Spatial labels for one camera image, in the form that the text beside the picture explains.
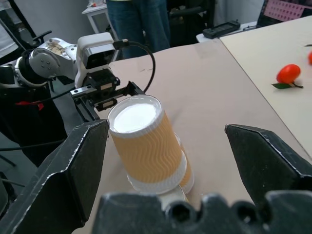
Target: black device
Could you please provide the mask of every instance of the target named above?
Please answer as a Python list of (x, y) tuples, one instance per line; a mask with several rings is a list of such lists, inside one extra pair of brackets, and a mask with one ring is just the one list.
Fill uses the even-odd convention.
[(257, 28), (312, 15), (311, 0), (265, 0)]
[[(108, 129), (107, 120), (76, 127), (10, 206), (0, 233), (71, 234), (84, 226), (101, 177)], [(198, 211), (182, 201), (163, 211), (156, 196), (107, 194), (92, 234), (310, 234), (312, 165), (271, 131), (227, 125), (225, 133), (254, 204), (229, 206), (210, 194)]]
[(237, 21), (230, 21), (227, 23), (220, 24), (218, 26), (204, 29), (203, 34), (205, 37), (214, 39), (234, 32), (240, 28), (240, 23)]

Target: red tomato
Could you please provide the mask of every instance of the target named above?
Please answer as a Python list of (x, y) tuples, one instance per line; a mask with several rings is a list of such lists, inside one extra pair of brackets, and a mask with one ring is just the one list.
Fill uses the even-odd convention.
[(309, 64), (312, 65), (312, 52), (309, 54)]
[(278, 83), (290, 84), (293, 83), (294, 80), (298, 78), (300, 73), (301, 73), (300, 67), (298, 67), (295, 64), (289, 64), (282, 70), (280, 70), (280, 72), (277, 74), (276, 79)]

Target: cardboard surface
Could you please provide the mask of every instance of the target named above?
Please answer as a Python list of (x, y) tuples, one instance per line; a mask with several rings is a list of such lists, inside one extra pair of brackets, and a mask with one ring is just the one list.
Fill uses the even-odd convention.
[[(284, 22), (243, 34), (223, 37), (222, 42), (245, 70), (264, 98), (312, 156), (312, 66), (308, 54), (312, 47), (312, 16)], [(278, 72), (297, 64), (301, 75), (296, 82), (304, 89), (277, 90)]]
[[(224, 127), (228, 123), (274, 131), (308, 159), (277, 114), (218, 39), (155, 54), (156, 75), (149, 95), (157, 97), (185, 148), (195, 175), (187, 195), (199, 208), (202, 195), (219, 193), (229, 204), (250, 197), (241, 182)], [(142, 89), (151, 70), (148, 56), (112, 64), (121, 87), (129, 80)], [(100, 113), (106, 118), (108, 111)], [(90, 233), (100, 196), (132, 192), (112, 138), (107, 139), (102, 178), (90, 221), (75, 234)]]

